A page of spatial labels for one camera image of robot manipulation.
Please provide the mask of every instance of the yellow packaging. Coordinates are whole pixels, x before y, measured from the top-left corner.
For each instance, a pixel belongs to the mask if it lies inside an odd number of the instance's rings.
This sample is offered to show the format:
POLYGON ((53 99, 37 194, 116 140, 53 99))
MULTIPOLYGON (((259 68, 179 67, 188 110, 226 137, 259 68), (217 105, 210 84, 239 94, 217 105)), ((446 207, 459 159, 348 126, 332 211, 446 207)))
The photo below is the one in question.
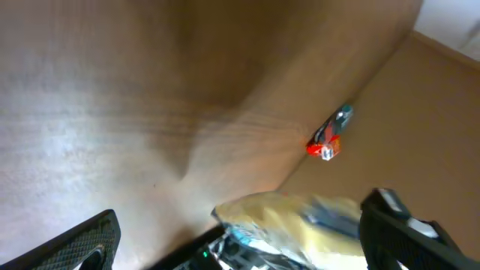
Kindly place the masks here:
POLYGON ((358 226, 360 208, 351 200, 257 193, 218 205, 214 214, 243 244, 283 254, 312 269, 367 268, 360 241, 336 225, 346 224, 351 232, 355 223, 358 226), (315 220, 319 209, 322 220, 315 220), (323 223, 339 217, 340 223, 323 223))

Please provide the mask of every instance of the wooden panel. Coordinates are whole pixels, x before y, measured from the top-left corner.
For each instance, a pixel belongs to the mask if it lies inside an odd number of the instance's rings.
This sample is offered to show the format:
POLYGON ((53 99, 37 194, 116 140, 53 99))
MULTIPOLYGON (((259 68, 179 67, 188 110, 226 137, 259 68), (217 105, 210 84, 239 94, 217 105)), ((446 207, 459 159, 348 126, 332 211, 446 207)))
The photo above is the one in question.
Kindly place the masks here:
POLYGON ((394 188, 480 259, 480 72, 409 39, 364 88, 329 162, 307 158, 283 190, 363 200, 394 188))
POLYGON ((0 1, 0 262, 112 208, 139 269, 275 189, 419 2, 0 1))

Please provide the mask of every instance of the white wall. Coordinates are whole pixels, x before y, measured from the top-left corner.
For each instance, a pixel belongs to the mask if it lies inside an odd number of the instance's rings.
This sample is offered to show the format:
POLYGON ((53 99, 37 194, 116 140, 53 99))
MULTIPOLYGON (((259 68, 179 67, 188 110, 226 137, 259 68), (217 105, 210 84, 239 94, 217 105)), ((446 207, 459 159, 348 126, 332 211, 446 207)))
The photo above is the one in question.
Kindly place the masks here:
POLYGON ((480 0, 424 0, 415 30, 480 61, 479 26, 480 0))

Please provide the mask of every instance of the small toy car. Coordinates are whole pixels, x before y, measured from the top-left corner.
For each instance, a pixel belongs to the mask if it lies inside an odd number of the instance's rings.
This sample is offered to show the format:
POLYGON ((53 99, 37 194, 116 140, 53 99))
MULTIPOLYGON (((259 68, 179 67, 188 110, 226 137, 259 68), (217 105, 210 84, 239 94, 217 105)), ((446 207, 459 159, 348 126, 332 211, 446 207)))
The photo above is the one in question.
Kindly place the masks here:
POLYGON ((337 109, 313 134, 307 144, 307 153, 329 161, 340 153, 340 133, 353 115, 352 106, 345 104, 337 109))

